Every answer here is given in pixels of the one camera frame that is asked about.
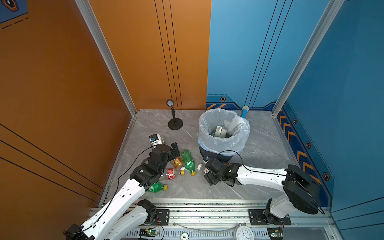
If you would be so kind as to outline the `green label white cap bottle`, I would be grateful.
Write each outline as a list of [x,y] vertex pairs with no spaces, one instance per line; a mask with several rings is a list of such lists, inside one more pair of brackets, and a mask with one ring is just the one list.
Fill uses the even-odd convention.
[[213,136],[217,138],[226,138],[227,137],[228,130],[225,129],[223,126],[217,126]]

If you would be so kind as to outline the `pink label white cap bottle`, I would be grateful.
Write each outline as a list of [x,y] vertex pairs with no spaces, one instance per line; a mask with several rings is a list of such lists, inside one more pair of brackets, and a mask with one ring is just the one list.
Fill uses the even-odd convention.
[[205,164],[199,164],[197,167],[197,170],[201,173],[207,174],[210,172],[210,170],[206,167]]

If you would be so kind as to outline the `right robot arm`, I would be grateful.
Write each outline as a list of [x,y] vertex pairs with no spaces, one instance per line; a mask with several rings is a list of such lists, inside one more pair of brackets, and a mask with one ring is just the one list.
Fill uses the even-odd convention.
[[263,211],[264,221],[269,225],[282,224],[286,216],[297,211],[309,215],[325,213],[320,205],[321,185],[296,165],[260,169],[210,158],[206,168],[209,171],[205,179],[210,186],[224,182],[230,187],[255,185],[282,192],[278,198],[269,199]]

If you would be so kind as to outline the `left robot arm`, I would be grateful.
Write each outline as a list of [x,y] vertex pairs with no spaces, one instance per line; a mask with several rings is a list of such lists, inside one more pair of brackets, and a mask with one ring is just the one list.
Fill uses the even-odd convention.
[[126,210],[164,174],[168,162],[180,156],[177,143],[158,144],[113,198],[81,225],[73,224],[64,231],[67,240],[120,240],[132,229],[153,223],[156,207],[141,200],[127,215]]

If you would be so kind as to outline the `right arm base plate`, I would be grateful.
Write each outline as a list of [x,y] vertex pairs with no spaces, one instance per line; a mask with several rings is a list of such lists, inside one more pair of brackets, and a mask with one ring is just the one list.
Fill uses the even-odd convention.
[[278,219],[273,215],[266,217],[262,209],[249,209],[248,214],[252,226],[290,226],[292,224],[289,215],[282,219]]

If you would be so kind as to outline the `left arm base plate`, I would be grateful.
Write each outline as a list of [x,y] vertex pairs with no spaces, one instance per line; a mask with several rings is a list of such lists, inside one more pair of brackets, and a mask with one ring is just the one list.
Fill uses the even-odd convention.
[[169,209],[156,209],[155,212],[148,214],[147,219],[144,222],[146,226],[152,226],[160,224],[162,226],[168,226],[170,220],[170,210]]

